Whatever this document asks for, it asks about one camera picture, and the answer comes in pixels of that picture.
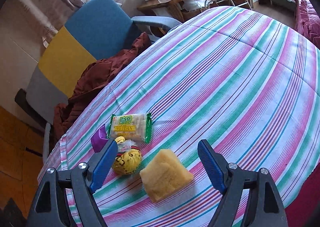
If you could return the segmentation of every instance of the sponge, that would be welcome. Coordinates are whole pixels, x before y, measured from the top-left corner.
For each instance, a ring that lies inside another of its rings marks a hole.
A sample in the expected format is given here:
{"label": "sponge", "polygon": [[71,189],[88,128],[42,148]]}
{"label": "sponge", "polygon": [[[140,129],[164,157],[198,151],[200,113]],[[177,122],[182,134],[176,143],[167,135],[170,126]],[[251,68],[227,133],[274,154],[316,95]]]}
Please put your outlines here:
{"label": "sponge", "polygon": [[140,171],[146,193],[157,203],[180,191],[193,180],[190,173],[170,149],[161,149]]}

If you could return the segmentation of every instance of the silver bolt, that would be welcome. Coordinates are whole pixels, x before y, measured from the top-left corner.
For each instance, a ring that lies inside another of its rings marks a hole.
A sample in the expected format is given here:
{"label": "silver bolt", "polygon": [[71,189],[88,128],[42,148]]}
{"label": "silver bolt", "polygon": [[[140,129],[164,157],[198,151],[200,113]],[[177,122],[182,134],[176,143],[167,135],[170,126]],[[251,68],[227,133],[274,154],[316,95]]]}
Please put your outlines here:
{"label": "silver bolt", "polygon": [[237,164],[235,164],[235,163],[230,163],[229,164],[229,168],[231,168],[231,169],[237,169]]}
{"label": "silver bolt", "polygon": [[54,172],[54,168],[53,167],[50,167],[47,169],[47,173],[48,174],[52,174]]}
{"label": "silver bolt", "polygon": [[80,163],[80,164],[78,164],[78,167],[79,167],[80,169],[84,169],[84,168],[87,167],[87,163]]}
{"label": "silver bolt", "polygon": [[261,168],[260,169],[260,172],[262,173],[262,174],[268,174],[268,169],[267,168]]}

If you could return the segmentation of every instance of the chair backrest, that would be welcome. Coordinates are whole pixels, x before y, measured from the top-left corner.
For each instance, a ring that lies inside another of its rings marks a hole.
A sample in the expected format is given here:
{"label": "chair backrest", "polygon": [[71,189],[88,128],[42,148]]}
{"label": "chair backrest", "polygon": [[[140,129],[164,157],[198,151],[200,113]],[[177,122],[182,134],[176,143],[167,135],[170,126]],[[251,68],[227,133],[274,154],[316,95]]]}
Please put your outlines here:
{"label": "chair backrest", "polygon": [[54,107],[68,102],[86,67],[122,49],[131,49],[140,33],[113,0],[90,0],[45,50],[27,87],[27,102],[52,124]]}

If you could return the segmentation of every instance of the wooden floor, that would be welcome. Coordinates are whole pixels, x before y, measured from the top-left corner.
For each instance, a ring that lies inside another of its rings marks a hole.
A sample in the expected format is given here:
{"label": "wooden floor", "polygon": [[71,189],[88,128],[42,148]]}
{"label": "wooden floor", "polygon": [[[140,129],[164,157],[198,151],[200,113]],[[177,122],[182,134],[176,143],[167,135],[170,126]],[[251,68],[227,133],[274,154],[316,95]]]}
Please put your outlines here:
{"label": "wooden floor", "polygon": [[286,8],[277,5],[257,5],[252,10],[267,15],[280,23],[283,23],[292,29],[295,26],[294,12],[287,10]]}
{"label": "wooden floor", "polygon": [[35,153],[42,147],[42,136],[0,106],[0,211],[12,199],[27,218],[43,165]]}

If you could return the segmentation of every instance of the striped tablecloth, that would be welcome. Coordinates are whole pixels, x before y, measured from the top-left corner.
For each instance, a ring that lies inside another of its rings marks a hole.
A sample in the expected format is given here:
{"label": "striped tablecloth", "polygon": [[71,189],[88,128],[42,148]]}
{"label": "striped tablecloth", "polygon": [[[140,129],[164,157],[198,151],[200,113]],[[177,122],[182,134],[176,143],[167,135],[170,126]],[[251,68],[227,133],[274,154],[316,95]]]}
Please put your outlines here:
{"label": "striped tablecloth", "polygon": [[39,179],[49,166],[70,169],[88,161],[90,137],[111,114],[152,112],[151,143],[140,146],[140,169],[170,148],[194,180],[153,204],[138,173],[118,177],[111,170],[94,194],[108,226],[207,226],[221,195],[197,155],[204,138],[228,162],[268,168],[287,206],[319,161],[319,57],[302,35],[267,16],[209,9],[152,45],[105,87],[61,138]]}

